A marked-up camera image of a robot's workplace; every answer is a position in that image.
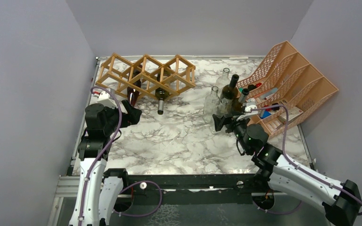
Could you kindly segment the dark bottle silver cap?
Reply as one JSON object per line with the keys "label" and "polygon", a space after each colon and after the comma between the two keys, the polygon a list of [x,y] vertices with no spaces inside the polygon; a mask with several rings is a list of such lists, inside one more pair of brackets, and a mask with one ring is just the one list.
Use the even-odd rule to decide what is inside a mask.
{"label": "dark bottle silver cap", "polygon": [[[163,79],[166,79],[171,75],[171,68],[168,66],[167,69],[163,71]],[[162,115],[164,113],[164,102],[169,97],[170,93],[162,88],[157,88],[155,90],[155,97],[158,99],[158,109],[157,114]]]}

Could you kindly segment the dark green top wine bottle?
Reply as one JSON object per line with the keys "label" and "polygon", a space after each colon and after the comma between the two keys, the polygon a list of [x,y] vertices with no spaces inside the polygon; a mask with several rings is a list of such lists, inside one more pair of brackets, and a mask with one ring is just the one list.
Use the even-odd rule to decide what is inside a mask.
{"label": "dark green top wine bottle", "polygon": [[246,98],[249,95],[249,89],[244,88],[241,91],[241,94],[238,99],[234,99],[231,104],[230,112],[244,112],[244,106],[243,104],[246,102]]}

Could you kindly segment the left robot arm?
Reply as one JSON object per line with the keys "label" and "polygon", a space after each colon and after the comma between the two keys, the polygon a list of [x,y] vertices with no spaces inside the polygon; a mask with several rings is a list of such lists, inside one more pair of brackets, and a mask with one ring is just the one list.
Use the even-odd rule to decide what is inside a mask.
{"label": "left robot arm", "polygon": [[70,226],[107,226],[119,194],[129,189],[126,169],[106,170],[111,136],[136,125],[142,111],[123,100],[125,112],[95,103],[85,108],[86,134],[78,145],[80,180]]}

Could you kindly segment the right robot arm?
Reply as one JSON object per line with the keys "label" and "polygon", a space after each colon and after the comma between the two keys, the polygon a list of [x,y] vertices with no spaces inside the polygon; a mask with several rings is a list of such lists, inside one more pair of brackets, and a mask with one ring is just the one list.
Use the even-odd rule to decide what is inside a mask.
{"label": "right robot arm", "polygon": [[271,190],[286,193],[323,213],[335,226],[352,226],[361,209],[358,185],[341,182],[308,168],[279,148],[267,142],[269,135],[260,124],[250,124],[249,118],[213,115],[214,128],[226,128],[237,139],[241,155],[251,155],[259,168],[253,179],[260,192]]}

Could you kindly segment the green wine bottle beige label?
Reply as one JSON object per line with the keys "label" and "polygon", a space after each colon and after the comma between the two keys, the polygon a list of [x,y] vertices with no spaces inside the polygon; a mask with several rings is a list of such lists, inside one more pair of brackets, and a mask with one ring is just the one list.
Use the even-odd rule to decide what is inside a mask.
{"label": "green wine bottle beige label", "polygon": [[239,81],[239,75],[233,74],[229,84],[225,85],[222,88],[220,101],[225,99],[227,103],[231,103],[237,97],[238,89],[236,85],[238,81]]}

